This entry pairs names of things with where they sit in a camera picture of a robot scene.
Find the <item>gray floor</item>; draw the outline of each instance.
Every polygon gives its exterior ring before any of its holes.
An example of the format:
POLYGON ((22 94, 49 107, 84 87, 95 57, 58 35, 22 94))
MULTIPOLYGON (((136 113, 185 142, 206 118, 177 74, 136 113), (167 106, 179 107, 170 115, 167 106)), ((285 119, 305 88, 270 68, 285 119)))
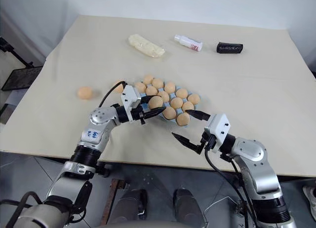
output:
MULTIPOLYGON (((0 152, 0 199, 20 200, 27 191, 35 191, 41 199, 56 178, 62 164, 40 157, 0 152)), ((148 220, 174 221, 172 194, 179 187, 189 189, 204 210, 208 204, 231 196, 238 198, 229 185, 216 173, 197 170, 122 165, 114 168, 109 178, 96 175, 91 182, 93 190, 87 205, 87 215, 78 224, 69 227, 87 228, 100 225, 111 178, 130 181, 131 189, 145 188, 149 194, 148 220)), ((315 180, 282 183, 285 200, 298 228, 315 228, 309 204, 302 193, 302 186, 314 184, 315 180)), ((117 194, 120 198, 124 191, 117 194)), ((2 205, 0 226, 4 227, 15 207, 2 205)), ((227 199, 212 207, 207 218, 210 228, 237 228, 243 218, 234 214, 233 204, 227 199)))

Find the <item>black cable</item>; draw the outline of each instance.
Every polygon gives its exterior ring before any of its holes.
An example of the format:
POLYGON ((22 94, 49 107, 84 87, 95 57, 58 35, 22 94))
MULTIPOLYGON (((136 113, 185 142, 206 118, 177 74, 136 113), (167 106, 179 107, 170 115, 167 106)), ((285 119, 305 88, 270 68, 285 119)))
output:
POLYGON ((69 223, 78 223, 78 222, 81 222, 81 221, 84 219, 86 213, 87 213, 87 209, 84 208, 82 217, 81 217, 80 219, 78 219, 78 220, 70 221, 69 223))
MULTIPOLYGON (((208 151, 207 150, 204 150, 204 155, 205 155, 205 159, 206 161, 208 162, 208 164, 216 171, 218 172, 232 187, 233 189, 236 191, 236 193, 238 194, 239 198, 241 199, 241 201, 245 204, 246 201, 243 199, 242 195, 240 194, 240 192, 238 191, 238 189, 236 188, 236 186, 229 181, 229 179, 224 175, 224 173, 222 171, 220 171, 213 163, 212 161, 210 160, 210 158, 208 157, 208 151)), ((247 207, 245 207, 245 228, 248 228, 249 227, 249 224, 248 224, 248 217, 247 217, 247 207)))
MULTIPOLYGON (((0 205, 2 204, 9 204, 9 205, 13 205, 13 206, 18 206, 20 204, 19 201, 15 201, 15 200, 11 200, 11 199, 4 199, 4 200, 1 200, 0 201, 0 205)), ((31 207, 32 205, 30 204, 25 204, 24 207, 25 208, 29 208, 31 207)))
POLYGON ((32 196, 38 204, 42 204, 39 196, 35 192, 33 192, 33 191, 27 192, 21 198, 21 201, 20 201, 18 207, 15 209, 15 212, 13 213, 12 217, 10 218, 8 224, 6 225, 6 228, 11 228, 14 226, 14 224, 18 220, 24 206, 26 205, 26 201, 28 200, 29 196, 32 196))
MULTIPOLYGON (((238 170, 237 170, 237 167, 236 167, 235 163, 234 163, 233 161, 231 161, 231 164, 232 164, 232 166, 233 166, 235 172, 238 174, 239 172, 238 172, 238 170)), ((252 213, 251 218, 252 218, 252 220, 253 220, 255 226, 258 227, 256 214, 255 214, 255 211, 254 211, 253 206, 252 206, 252 201, 250 200, 250 197, 249 197, 248 192, 247 192, 247 190, 246 190, 246 187, 245 187, 245 184, 244 184, 244 182, 243 182, 243 179, 239 177, 239 181, 240 181, 242 190, 243 190, 243 192, 244 192, 245 195, 246 195, 247 202, 248 202, 248 204, 249 204, 249 207, 250 207, 250 210, 251 210, 251 213, 252 213)))
POLYGON ((105 101, 105 99, 109 96, 109 94, 115 89, 117 88, 119 85, 123 85, 123 88, 125 88, 125 86, 127 85, 127 83, 125 81, 120 81, 117 84, 115 84, 109 91, 108 93, 103 97, 101 103, 99 104, 99 107, 101 107, 105 101))

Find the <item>white wall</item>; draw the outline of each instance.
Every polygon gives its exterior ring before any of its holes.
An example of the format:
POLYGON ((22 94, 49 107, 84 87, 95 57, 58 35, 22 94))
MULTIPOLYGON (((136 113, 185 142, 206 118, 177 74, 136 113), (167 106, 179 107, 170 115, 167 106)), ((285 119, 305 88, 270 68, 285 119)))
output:
POLYGON ((316 67, 316 0, 1 0, 0 4, 1 15, 23 33, 42 61, 76 16, 85 14, 288 29, 307 64, 316 67))

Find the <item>white cable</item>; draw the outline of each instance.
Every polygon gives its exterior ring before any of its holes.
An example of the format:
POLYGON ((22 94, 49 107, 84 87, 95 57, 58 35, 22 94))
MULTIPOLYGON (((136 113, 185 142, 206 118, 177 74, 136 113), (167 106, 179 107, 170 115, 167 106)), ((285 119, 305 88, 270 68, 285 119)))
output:
POLYGON ((218 201, 216 202, 213 202, 211 205, 209 205, 203 212, 203 216, 204 216, 204 219, 205 219, 205 228, 208 228, 208 220, 206 218, 206 213, 208 212, 208 210, 213 206, 215 205, 216 203, 219 203, 221 201, 223 201, 224 199, 226 198, 229 198, 234 204, 238 205, 231 197, 229 196, 226 196, 226 197, 223 197, 222 199, 219 199, 218 201))

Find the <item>shoe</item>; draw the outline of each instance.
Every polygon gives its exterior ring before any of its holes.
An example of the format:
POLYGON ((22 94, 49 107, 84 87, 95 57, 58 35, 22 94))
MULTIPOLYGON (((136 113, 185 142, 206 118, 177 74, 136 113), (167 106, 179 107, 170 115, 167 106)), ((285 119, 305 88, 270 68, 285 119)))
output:
POLYGON ((311 214, 316 221, 316 187, 309 187, 309 186, 304 186, 303 187, 303 192, 310 202, 311 205, 311 214))

